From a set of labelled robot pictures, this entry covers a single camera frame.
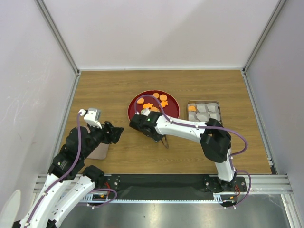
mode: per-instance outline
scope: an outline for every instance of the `wooden table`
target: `wooden table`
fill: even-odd
[[[73,100],[64,138],[76,126],[79,109],[101,110],[100,122],[110,121],[123,127],[117,144],[110,145],[105,160],[87,159],[107,173],[216,173],[213,162],[205,158],[195,142],[168,136],[170,148],[129,127],[127,108],[140,92],[158,89],[171,94],[180,106],[180,119],[186,119],[189,100],[219,102],[223,125],[244,135],[249,149],[233,159],[239,170],[270,173],[264,145],[238,70],[180,71],[94,71],[82,72]],[[243,149],[244,143],[232,135],[232,152]]]

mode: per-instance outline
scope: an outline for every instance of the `metal floor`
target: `metal floor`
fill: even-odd
[[[111,203],[76,207],[61,228],[290,228],[281,195],[249,195],[237,209],[218,204]]]

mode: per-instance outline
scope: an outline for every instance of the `round red tray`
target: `round red tray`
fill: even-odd
[[[164,107],[163,110],[168,116],[171,116],[171,117],[174,117],[174,118],[178,118],[180,116],[180,107],[179,107],[177,101],[174,99],[173,96],[171,96],[170,94],[168,94],[164,91],[161,91],[161,90],[148,90],[148,91],[144,91],[144,92],[138,94],[130,102],[129,107],[128,107],[129,120],[131,120],[132,117],[135,115],[134,105],[135,105],[136,99],[138,97],[142,96],[142,95],[153,95],[154,93],[159,93],[159,95],[162,95],[162,94],[167,95],[168,106]],[[153,104],[154,107],[157,107],[160,110],[160,108],[158,107],[157,101],[155,99],[153,99],[152,97],[144,97],[144,103],[143,104],[136,104],[136,109],[137,109],[138,112],[141,112],[141,110],[143,109],[143,105],[145,103]]]

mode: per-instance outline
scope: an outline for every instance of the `orange food piece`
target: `orange food piece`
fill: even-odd
[[[152,111],[152,112],[160,112],[160,110],[157,107],[150,108],[150,111]]]
[[[160,97],[159,93],[154,93],[153,96],[155,96],[157,99]]]
[[[153,104],[146,103],[146,104],[144,104],[142,107],[143,107],[143,109],[152,108],[152,107],[153,107]]]
[[[196,111],[196,108],[194,106],[189,106],[188,107],[188,111],[189,112],[195,112]]]
[[[142,105],[144,103],[144,99],[141,97],[138,99],[137,104]]]
[[[166,107],[166,106],[168,106],[168,101],[162,101],[161,105],[162,105],[163,108]]]
[[[165,95],[165,94],[160,95],[160,100],[161,101],[166,101],[167,99],[168,99],[167,95]]]

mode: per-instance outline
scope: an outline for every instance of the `white wall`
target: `white wall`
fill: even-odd
[[[45,0],[80,69],[243,67],[278,0]]]
[[[304,1],[287,1],[249,79],[278,171],[287,173],[304,217]]]
[[[0,1],[0,211],[14,190],[29,209],[75,78],[33,0]]]

